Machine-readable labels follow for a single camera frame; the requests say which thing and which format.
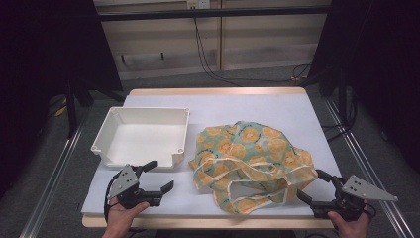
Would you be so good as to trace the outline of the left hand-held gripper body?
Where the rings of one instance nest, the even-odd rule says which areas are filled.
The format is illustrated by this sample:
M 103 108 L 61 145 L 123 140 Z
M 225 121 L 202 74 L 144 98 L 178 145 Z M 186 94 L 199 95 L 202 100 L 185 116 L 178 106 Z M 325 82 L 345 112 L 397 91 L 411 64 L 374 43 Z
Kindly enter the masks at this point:
M 150 206 L 160 206 L 161 198 L 153 197 L 153 191 L 145 191 L 139 187 L 140 177 L 135 175 L 135 166 L 125 165 L 110 181 L 106 193 L 106 206 L 111 207 L 110 200 L 117 197 L 126 209 L 147 202 Z

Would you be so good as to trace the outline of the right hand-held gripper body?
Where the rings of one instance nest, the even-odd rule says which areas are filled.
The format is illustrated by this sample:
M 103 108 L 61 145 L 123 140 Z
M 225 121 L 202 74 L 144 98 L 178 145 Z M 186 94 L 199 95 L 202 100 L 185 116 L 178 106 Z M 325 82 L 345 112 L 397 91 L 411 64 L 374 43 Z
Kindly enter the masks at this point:
M 343 188 L 335 191 L 331 201 L 313 201 L 314 217 L 328 219 L 328 213 L 335 211 L 345 221 L 356 221 L 365 212 L 366 200 L 397 201 L 393 195 L 355 175 L 341 178 Z

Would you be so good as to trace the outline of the white plastic box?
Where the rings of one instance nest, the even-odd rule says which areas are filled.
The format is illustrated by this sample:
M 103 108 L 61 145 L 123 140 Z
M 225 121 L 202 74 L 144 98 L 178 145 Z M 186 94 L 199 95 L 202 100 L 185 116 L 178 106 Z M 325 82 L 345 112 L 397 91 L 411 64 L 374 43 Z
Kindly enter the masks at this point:
M 144 165 L 173 169 L 184 159 L 188 108 L 111 107 L 91 146 L 108 167 Z

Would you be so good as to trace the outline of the green orange-print cloth bag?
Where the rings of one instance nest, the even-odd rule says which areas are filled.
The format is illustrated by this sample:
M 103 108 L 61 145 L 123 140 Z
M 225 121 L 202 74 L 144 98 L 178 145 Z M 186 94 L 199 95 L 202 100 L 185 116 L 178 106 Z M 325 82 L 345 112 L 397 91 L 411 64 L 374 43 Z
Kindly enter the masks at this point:
M 218 207 L 232 214 L 284 204 L 318 178 L 309 152 L 277 129 L 246 121 L 205 128 L 189 166 L 195 186 L 211 189 Z

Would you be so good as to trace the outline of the person's left hand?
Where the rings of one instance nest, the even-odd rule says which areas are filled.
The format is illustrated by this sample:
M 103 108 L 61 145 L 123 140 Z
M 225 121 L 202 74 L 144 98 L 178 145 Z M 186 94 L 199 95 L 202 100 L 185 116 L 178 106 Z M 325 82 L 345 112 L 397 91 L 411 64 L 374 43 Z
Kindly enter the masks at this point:
M 137 204 L 131 209 L 126 209 L 117 197 L 110 200 L 107 227 L 101 238 L 125 238 L 134 219 L 150 205 L 147 202 Z

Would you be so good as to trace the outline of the person's right hand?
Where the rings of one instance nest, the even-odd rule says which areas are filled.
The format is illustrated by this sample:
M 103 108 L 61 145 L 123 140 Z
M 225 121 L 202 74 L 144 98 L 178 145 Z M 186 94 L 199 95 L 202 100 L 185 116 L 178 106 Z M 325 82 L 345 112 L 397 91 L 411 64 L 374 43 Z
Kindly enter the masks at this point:
M 330 211 L 328 216 L 334 227 L 338 229 L 340 238 L 367 238 L 369 218 L 363 213 L 356 221 L 345 221 L 342 216 L 335 212 Z

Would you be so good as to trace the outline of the black tripod stand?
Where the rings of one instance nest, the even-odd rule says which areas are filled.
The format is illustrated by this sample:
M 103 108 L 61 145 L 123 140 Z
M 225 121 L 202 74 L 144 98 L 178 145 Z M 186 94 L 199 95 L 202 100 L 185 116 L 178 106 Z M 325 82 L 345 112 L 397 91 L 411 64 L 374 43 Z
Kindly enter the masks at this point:
M 320 76 L 319 91 L 324 97 L 337 96 L 340 125 L 350 130 L 356 123 L 358 100 L 353 89 L 348 86 L 346 74 L 337 67 L 326 67 Z

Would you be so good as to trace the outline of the white table mat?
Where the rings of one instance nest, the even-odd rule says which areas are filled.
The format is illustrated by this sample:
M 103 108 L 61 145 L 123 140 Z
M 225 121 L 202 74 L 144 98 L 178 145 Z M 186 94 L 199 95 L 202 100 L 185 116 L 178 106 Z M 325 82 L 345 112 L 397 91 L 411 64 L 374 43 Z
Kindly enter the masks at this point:
M 333 175 L 339 171 L 312 104 L 304 93 L 130 95 L 121 107 L 188 108 L 190 111 L 183 161 L 173 169 L 159 169 L 157 166 L 140 177 L 140 186 L 145 190 L 160 189 L 174 181 L 173 190 L 163 197 L 159 207 L 147 210 L 148 216 L 223 215 L 212 192 L 195 187 L 193 171 L 188 165 L 195 154 L 196 136 L 210 126 L 251 121 L 273 127 L 283 132 L 293 146 L 308 151 L 316 168 Z M 102 214 L 106 187 L 120 168 L 108 167 L 101 161 L 82 206 L 83 214 Z

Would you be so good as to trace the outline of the black curtain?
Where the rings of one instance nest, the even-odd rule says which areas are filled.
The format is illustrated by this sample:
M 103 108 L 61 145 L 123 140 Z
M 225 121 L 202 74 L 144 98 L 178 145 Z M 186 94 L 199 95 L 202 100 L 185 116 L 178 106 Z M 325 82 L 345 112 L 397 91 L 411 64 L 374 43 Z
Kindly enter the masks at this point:
M 0 198 L 36 147 L 57 95 L 120 90 L 93 0 L 0 0 Z
M 309 77 L 352 87 L 420 174 L 420 0 L 331 0 Z

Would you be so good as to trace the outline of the black horizontal bar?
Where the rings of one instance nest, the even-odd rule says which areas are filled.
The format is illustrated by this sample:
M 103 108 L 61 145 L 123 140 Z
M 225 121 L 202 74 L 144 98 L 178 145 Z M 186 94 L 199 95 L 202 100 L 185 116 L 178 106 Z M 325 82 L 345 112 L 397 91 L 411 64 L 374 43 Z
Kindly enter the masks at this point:
M 101 22 L 166 20 L 166 19 L 197 19 L 214 17 L 245 17 L 245 16 L 276 16 L 276 15 L 310 15 L 327 14 L 333 10 L 331 6 L 292 6 L 270 8 L 226 8 L 226 9 L 196 9 L 131 13 L 103 13 L 98 15 Z

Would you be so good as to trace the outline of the metal floor rail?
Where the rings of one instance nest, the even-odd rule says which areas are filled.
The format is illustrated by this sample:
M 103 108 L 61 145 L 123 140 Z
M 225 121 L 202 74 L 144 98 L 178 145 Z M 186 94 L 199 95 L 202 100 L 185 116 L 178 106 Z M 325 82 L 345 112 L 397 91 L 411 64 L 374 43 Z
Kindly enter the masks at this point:
M 29 219 L 27 220 L 19 238 L 37 238 L 48 210 L 53 202 L 58 185 L 67 168 L 69 160 L 79 141 L 84 125 L 80 124 L 76 127 L 74 134 L 66 141 L 65 146 L 57 160 L 52 171 L 49 181 L 43 190 L 43 193 L 33 209 Z
M 367 181 L 381 189 L 385 189 L 356 137 L 350 129 L 347 129 L 344 126 L 344 123 L 339 116 L 339 109 L 336 104 L 331 99 L 325 99 L 325 104 L 333 120 L 338 124 L 340 135 L 346 141 L 348 148 L 352 152 L 353 157 L 358 163 Z M 379 204 L 386 217 L 390 221 L 392 227 L 396 231 L 398 238 L 415 238 L 415 235 L 409 227 L 407 220 L 394 201 L 380 201 Z

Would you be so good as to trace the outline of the white wall socket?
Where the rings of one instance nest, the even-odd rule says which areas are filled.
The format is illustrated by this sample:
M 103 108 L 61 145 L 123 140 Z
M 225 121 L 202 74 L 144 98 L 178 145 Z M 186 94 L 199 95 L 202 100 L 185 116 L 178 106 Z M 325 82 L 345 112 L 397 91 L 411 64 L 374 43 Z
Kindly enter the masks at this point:
M 193 9 L 209 9 L 210 0 L 186 0 L 187 8 Z

